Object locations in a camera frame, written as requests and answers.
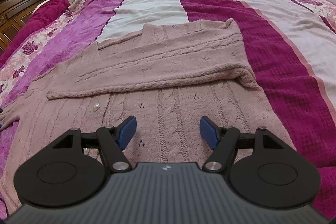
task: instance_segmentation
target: wooden headboard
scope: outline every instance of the wooden headboard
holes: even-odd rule
[[[0,0],[0,54],[43,1],[46,0]]]

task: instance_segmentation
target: metal screw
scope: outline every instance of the metal screw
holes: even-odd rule
[[[117,161],[112,165],[113,169],[118,170],[118,171],[123,171],[129,168],[129,164],[124,161]]]
[[[205,168],[211,171],[216,171],[222,168],[222,165],[216,161],[210,161],[206,163]]]

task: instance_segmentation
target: pink sweater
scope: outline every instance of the pink sweater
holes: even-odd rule
[[[129,115],[138,122],[125,150],[134,165],[197,161],[201,166],[211,153],[199,133],[203,115],[242,132],[265,125],[293,147],[255,81],[232,19],[145,25],[121,39],[91,44],[35,79],[4,108],[1,130],[20,120],[0,180],[10,212],[20,206],[13,177],[24,161],[69,128],[93,132]],[[94,149],[89,154],[98,159]]]

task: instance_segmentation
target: blue gripper pad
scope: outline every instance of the blue gripper pad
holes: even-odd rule
[[[216,125],[211,125],[207,120],[207,117],[203,116],[199,122],[199,131],[202,138],[207,142],[208,146],[214,150],[219,141],[216,134]]]
[[[121,150],[125,150],[137,130],[137,119],[129,116],[117,127],[117,130],[119,130],[117,144]]]

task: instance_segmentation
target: black circular base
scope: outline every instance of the black circular base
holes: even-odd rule
[[[50,158],[34,156],[14,176],[18,197],[39,207],[60,208],[82,202],[105,181],[103,166],[82,153]]]
[[[266,208],[292,208],[312,202],[320,187],[317,169],[296,152],[281,149],[254,153],[235,163],[229,173],[233,189]]]

